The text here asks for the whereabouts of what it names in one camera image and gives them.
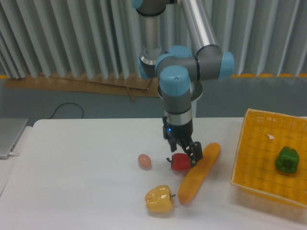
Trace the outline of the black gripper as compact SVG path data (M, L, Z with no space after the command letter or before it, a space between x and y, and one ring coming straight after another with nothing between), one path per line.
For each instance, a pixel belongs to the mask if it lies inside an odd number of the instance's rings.
M192 141L193 122L192 119L183 125L172 125L168 123L166 116L163 116L163 137L168 140L171 152L177 150L177 141L189 143L183 147L184 152L190 159L190 166L194 167L203 158L201 143Z

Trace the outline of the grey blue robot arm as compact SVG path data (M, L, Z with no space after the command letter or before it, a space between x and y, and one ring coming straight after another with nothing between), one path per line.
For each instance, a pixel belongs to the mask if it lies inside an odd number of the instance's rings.
M162 50L160 16L170 0L134 0L132 7L141 18L141 68L149 78L159 81L159 95L164 103L163 136L171 151L181 147L191 166L203 157L201 144L192 140L192 102L202 94L200 81L231 77L234 56L217 44L206 9L198 0L177 0L186 21L192 49L173 46Z

